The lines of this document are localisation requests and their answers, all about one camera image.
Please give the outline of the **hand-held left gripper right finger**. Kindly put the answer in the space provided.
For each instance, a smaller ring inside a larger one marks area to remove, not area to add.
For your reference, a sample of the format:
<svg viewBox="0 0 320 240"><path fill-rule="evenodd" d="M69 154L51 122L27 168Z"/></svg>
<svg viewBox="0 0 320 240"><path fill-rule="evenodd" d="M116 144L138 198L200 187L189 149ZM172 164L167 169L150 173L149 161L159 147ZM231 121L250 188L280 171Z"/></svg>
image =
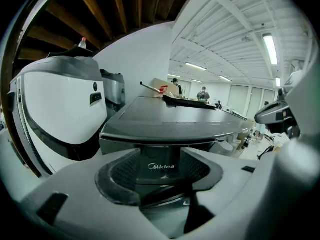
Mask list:
<svg viewBox="0 0 320 240"><path fill-rule="evenodd" d="M185 240L310 240L320 210L320 140L305 136L269 152L259 161L184 148L222 179L204 191L193 184Z"/></svg>

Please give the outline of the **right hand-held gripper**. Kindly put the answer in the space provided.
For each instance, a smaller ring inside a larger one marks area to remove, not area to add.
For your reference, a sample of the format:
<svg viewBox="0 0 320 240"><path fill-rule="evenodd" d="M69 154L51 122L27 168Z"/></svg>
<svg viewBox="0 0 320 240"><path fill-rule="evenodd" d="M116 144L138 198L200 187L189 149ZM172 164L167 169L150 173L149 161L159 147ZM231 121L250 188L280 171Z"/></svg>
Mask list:
<svg viewBox="0 0 320 240"><path fill-rule="evenodd" d="M320 134L320 60L310 69L290 75L278 89L277 100L259 110L254 120L272 134L289 139Z"/></svg>

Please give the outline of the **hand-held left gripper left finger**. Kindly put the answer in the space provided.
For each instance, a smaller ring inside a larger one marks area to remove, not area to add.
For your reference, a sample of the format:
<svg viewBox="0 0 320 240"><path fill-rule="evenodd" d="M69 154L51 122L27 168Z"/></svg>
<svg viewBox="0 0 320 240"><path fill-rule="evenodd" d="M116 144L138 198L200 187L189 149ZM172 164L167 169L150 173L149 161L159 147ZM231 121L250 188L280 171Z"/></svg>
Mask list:
<svg viewBox="0 0 320 240"><path fill-rule="evenodd" d="M135 192L140 150L74 163L21 202L26 217L62 240L158 240Z"/></svg>

